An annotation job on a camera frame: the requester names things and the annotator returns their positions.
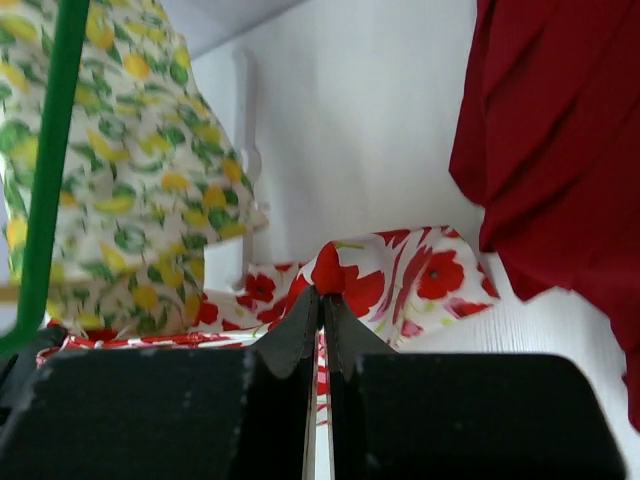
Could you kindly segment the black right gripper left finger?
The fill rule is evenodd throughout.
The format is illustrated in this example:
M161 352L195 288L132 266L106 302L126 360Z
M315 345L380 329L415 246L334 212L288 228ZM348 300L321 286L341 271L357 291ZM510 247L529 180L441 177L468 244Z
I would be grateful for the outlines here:
M5 479L310 479L319 297L243 348L56 354L1 434Z

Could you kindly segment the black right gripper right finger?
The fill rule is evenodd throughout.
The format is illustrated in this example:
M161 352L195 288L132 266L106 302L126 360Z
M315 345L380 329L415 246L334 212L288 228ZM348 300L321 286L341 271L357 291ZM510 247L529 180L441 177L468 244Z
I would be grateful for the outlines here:
M623 479L594 391L548 354L399 353L322 301L337 479Z

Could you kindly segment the red poppy print cloth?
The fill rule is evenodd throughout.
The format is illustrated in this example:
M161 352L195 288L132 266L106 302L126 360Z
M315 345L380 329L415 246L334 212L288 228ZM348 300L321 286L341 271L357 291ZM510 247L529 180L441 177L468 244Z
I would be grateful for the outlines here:
M244 348L274 329L308 287L338 294L391 347L483 312L499 300L471 247L449 227L368 234L325 244L304 263L252 265L239 294L208 291L185 334L120 340L67 336L61 350Z

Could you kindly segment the lemon print skirt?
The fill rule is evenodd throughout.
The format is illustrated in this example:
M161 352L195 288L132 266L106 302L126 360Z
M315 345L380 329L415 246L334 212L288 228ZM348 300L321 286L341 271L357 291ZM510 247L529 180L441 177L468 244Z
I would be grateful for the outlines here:
M252 183L160 2L91 2L76 79L47 311L76 333L183 333L205 249L266 221Z

